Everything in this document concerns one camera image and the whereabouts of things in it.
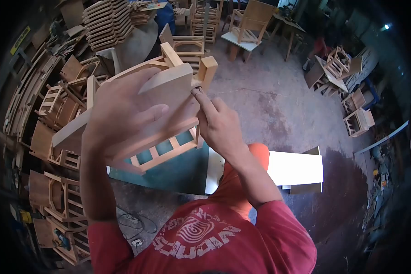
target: worker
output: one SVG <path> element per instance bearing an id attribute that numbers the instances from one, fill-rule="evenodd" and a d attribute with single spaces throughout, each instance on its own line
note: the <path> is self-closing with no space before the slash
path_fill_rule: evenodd
<path id="1" fill-rule="evenodd" d="M 134 96 L 158 68 L 102 85 L 82 134 L 81 198 L 95 273 L 311 273 L 316 248 L 266 172 L 269 150 L 246 145 L 237 113 L 195 90 L 201 136 L 224 159 L 224 176 L 208 199 L 180 206 L 136 258 L 116 218 L 105 150 L 168 111 L 139 112 Z M 248 218 L 257 210 L 256 224 Z"/>
<path id="2" fill-rule="evenodd" d="M 312 58 L 317 55 L 321 59 L 325 59 L 329 53 L 336 47 L 342 48 L 342 35 L 333 23 L 330 23 L 326 28 L 321 27 L 318 31 L 318 37 L 314 42 L 314 47 L 309 52 L 306 63 L 303 65 L 303 70 L 307 70 L 307 66 Z"/>

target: wood panel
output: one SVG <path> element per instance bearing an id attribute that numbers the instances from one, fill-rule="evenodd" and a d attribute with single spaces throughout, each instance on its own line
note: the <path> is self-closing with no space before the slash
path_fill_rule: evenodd
<path id="1" fill-rule="evenodd" d="M 53 248 L 53 231 L 49 221 L 44 219 L 32 219 L 37 234 L 38 245 L 40 248 Z"/>

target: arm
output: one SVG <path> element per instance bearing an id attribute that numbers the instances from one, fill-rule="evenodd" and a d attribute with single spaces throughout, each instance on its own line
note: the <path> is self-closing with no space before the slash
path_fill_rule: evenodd
<path id="1" fill-rule="evenodd" d="M 138 112 L 134 96 L 158 68 L 143 69 L 102 85 L 92 108 L 90 120 L 82 134 L 81 198 L 89 224 L 114 222 L 116 200 L 106 173 L 104 152 L 113 144 L 126 140 L 144 125 L 156 121 L 169 110 L 156 105 Z"/>
<path id="2" fill-rule="evenodd" d="M 237 112 L 220 98 L 210 100 L 197 90 L 192 94 L 201 105 L 198 113 L 201 136 L 239 173 L 252 206 L 257 209 L 270 201 L 282 201 L 280 190 L 243 141 Z"/>

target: orange shorts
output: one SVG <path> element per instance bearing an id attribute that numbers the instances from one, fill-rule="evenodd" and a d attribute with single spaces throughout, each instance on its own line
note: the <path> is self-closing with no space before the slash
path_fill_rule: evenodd
<path id="1" fill-rule="evenodd" d="M 266 145 L 260 143 L 254 143 L 248 145 L 251 154 L 260 162 L 265 170 L 268 170 L 269 163 L 269 150 Z M 248 202 L 244 190 L 239 180 L 239 175 L 233 167 L 225 162 L 224 164 L 224 176 L 219 183 L 218 189 L 209 196 L 209 200 L 213 200 L 216 203 L 224 203 L 237 213 L 242 218 L 250 220 L 248 213 L 252 206 Z"/>

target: white table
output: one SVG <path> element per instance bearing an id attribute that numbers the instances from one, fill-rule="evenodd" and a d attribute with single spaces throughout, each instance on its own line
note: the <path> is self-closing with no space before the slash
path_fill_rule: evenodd
<path id="1" fill-rule="evenodd" d="M 245 57 L 244 63 L 247 63 L 248 59 L 251 56 L 251 52 L 253 51 L 253 49 L 255 49 L 258 46 L 256 43 L 248 43 L 248 42 L 238 43 L 237 36 L 232 32 L 227 32 L 226 34 L 222 35 L 221 38 L 230 42 L 227 46 L 227 51 L 230 51 L 228 60 L 231 62 L 233 62 L 236 59 L 237 52 L 239 51 L 239 49 L 243 49 L 245 50 L 245 52 L 248 53 L 246 57 L 244 56 Z"/>

